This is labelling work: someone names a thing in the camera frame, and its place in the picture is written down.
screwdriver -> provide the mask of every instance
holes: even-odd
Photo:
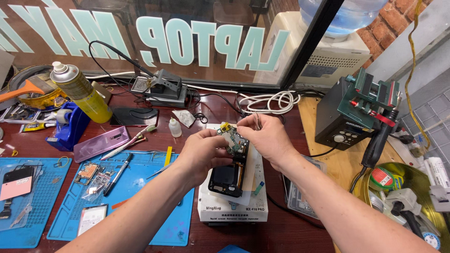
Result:
[[[156,174],[158,174],[158,173],[161,173],[161,172],[165,171],[168,167],[170,167],[170,165],[172,165],[172,164],[168,164],[168,165],[162,167],[159,171],[153,173],[153,175],[147,177],[146,179],[149,179],[149,178],[153,177],[154,175],[156,175]]]
[[[120,168],[119,172],[117,173],[116,177],[113,179],[113,181],[110,181],[105,189],[103,190],[103,196],[108,197],[109,193],[111,192],[111,190],[114,188],[114,186],[117,183],[117,180],[119,180],[119,177],[122,175],[122,172],[125,170],[125,168],[128,166],[128,164],[130,163],[131,159],[133,158],[133,154],[130,154],[128,156],[128,158],[126,159],[126,161],[123,163],[122,167]]]

forearm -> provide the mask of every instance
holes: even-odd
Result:
[[[143,252],[191,186],[189,176],[174,163],[60,252]]]
[[[436,252],[424,240],[337,185],[299,154],[281,171],[299,187],[343,252]]]

red clamp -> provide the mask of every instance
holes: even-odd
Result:
[[[381,114],[376,113],[375,111],[370,112],[369,115],[377,118],[378,120],[380,120],[380,121],[382,121],[384,123],[386,123],[390,127],[394,127],[395,126],[395,122],[393,122],[392,120],[386,118],[385,116],[383,116]]]

glue bottle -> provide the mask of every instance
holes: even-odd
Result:
[[[181,136],[181,125],[176,119],[172,117],[170,118],[169,121],[169,129],[173,137],[176,138]]]
[[[76,66],[53,63],[52,81],[95,123],[107,122],[113,112]]]

purple smartphone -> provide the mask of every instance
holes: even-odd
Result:
[[[111,130],[73,146],[73,156],[76,163],[81,163],[91,157],[121,146],[130,140],[124,126]]]

